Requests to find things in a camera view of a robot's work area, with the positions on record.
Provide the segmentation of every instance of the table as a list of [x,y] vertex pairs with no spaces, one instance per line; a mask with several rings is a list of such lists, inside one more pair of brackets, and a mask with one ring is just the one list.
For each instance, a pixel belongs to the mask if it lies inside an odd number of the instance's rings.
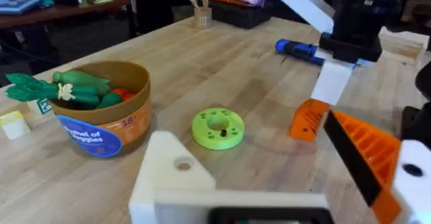
[[[319,67],[274,53],[274,44],[280,38],[316,43],[319,33],[275,18],[253,30],[219,22],[197,30],[191,24],[183,20],[53,70],[104,59],[143,65],[152,82],[151,131],[174,133],[218,188],[322,192],[337,223],[375,223],[325,132],[313,143],[288,136]],[[48,79],[53,70],[37,78]],[[355,70],[336,108],[396,133],[403,107],[424,103],[414,85],[417,72],[415,65],[382,57],[372,68]],[[52,113],[37,116],[4,90],[0,114],[20,109],[32,133],[11,142],[0,132],[0,223],[130,223],[127,203],[146,144],[123,157],[90,157],[76,149]],[[191,138],[194,115],[210,107],[243,117],[239,146],[210,151]]]
[[[0,15],[0,30],[8,29],[17,26],[25,26],[29,24],[35,24],[39,22],[47,22],[50,20],[60,19],[64,17],[70,17],[73,15],[81,15],[91,12],[101,12],[109,9],[118,9],[124,5],[130,5],[130,0],[113,0],[106,3],[91,4],[83,1],[78,6],[66,6],[66,5],[54,5],[46,9],[37,9],[35,11],[29,11],[23,15]],[[133,24],[133,14],[129,19],[129,30],[130,34],[135,36],[135,26]]]

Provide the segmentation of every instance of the hole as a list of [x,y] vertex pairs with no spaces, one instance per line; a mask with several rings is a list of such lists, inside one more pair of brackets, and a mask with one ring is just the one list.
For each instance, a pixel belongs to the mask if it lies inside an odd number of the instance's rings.
[[223,129],[220,133],[221,137],[225,137],[228,134],[228,131],[226,129]]
[[421,168],[418,167],[418,166],[416,166],[416,165],[414,165],[414,164],[404,163],[403,164],[403,169],[408,174],[413,175],[415,177],[422,177],[424,175],[424,173],[421,170]]
[[174,166],[177,170],[187,171],[193,167],[193,159],[190,157],[179,157],[175,160]]
[[229,120],[220,115],[213,115],[208,118],[208,127],[212,130],[224,130],[229,128]]

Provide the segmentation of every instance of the green ring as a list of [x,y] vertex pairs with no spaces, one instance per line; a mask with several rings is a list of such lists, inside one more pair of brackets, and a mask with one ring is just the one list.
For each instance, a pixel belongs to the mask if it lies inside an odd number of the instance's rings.
[[[222,128],[226,129],[225,137],[221,136]],[[203,110],[196,114],[191,123],[191,132],[195,141],[213,150],[225,150],[237,146],[244,136],[244,130],[242,118],[225,108]]]

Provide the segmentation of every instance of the toy celery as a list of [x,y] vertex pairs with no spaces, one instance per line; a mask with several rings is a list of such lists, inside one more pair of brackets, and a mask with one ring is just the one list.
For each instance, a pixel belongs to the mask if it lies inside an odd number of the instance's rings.
[[20,102],[40,99],[74,100],[87,104],[99,104],[98,89],[94,86],[73,86],[71,84],[49,84],[22,73],[6,75],[14,86],[6,89],[7,97]]

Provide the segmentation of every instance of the blue label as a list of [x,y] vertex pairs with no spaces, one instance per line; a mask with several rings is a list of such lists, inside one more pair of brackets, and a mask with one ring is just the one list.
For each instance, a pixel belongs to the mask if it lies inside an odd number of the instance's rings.
[[97,157],[112,157],[121,150],[121,140],[109,132],[91,124],[57,115],[70,137],[84,151]]

